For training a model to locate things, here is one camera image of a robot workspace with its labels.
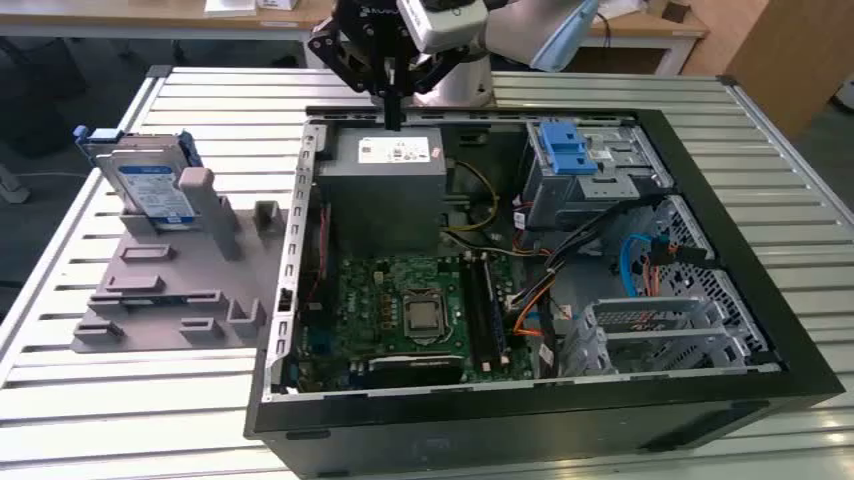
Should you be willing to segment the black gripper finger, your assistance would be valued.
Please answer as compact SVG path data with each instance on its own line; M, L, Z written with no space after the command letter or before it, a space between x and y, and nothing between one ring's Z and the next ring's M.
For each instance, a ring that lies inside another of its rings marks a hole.
M404 99L413 94L424 94L432 90L438 81L448 75L452 68L458 65L468 55L468 47L460 46L449 50L430 54L420 64L413 64L417 50L406 48L394 55L393 69L393 130L398 131L402 113Z
M368 92L382 111L382 124L393 130L393 90L385 59L370 58L348 40L334 19L325 19L312 30L306 42L321 60L356 93Z

